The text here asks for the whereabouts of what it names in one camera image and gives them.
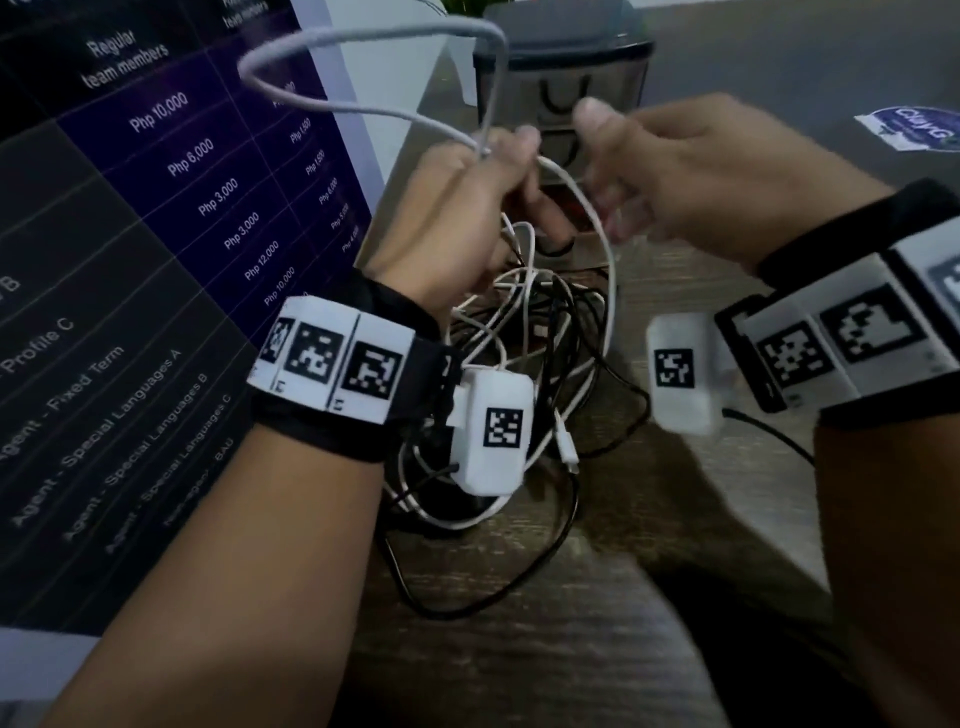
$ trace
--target person's right arm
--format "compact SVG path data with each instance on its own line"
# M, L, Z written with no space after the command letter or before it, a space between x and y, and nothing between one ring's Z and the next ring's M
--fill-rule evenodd
M575 123L607 229L651 229L753 272L893 193L759 109L717 94ZM960 724L960 415L815 434L830 585L852 655L896 725Z

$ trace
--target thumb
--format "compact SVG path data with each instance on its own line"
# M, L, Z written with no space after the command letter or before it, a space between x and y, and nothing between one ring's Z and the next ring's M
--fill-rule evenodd
M540 132L520 127L516 133L495 129L490 137L491 153L468 172L468 177L500 199L513 192L530 173L540 149Z
M599 99L577 104L573 125L595 160L640 189L662 170L676 144L651 134Z

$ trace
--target person's right hand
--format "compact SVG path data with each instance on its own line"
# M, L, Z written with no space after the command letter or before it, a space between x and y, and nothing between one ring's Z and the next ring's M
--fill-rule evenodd
M608 234L651 225L748 271L793 238L893 193L883 182L726 94L623 116L585 99L574 124Z

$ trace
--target green plant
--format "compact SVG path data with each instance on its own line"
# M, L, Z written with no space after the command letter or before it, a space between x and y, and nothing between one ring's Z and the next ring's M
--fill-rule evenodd
M469 15L470 17L483 17L483 11L488 5L495 5L502 2L513 2L513 0L442 0L446 11L451 15Z

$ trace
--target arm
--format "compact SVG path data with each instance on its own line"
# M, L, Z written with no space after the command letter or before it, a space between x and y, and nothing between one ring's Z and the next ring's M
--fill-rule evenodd
M653 226L748 272L893 192L723 95L632 117L587 100L575 122L614 237ZM830 584L854 660L896 724L960 723L960 415L818 427L815 444Z
M503 198L569 223L540 192L540 136L493 154L430 150L368 275L443 321L509 252ZM319 726L340 687L372 542L381 465L256 427L47 716L46 728Z

